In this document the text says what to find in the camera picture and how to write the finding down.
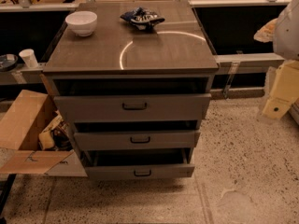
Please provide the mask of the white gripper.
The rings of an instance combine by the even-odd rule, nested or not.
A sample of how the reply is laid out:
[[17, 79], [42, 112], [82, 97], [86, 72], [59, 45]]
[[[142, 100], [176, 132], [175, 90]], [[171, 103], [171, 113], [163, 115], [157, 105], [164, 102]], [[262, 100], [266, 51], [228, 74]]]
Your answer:
[[259, 105], [261, 122], [280, 120], [299, 98], [299, 62], [287, 60], [278, 68], [270, 67], [264, 85], [265, 97]]

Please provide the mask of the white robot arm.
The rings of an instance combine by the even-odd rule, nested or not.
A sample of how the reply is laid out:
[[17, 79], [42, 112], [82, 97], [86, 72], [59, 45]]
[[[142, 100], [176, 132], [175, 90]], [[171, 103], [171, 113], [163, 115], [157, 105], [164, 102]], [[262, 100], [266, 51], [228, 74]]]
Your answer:
[[253, 38], [272, 42], [273, 51], [284, 59], [270, 72], [273, 80], [259, 110], [260, 120], [272, 122], [281, 119], [299, 98], [299, 0], [291, 0]]

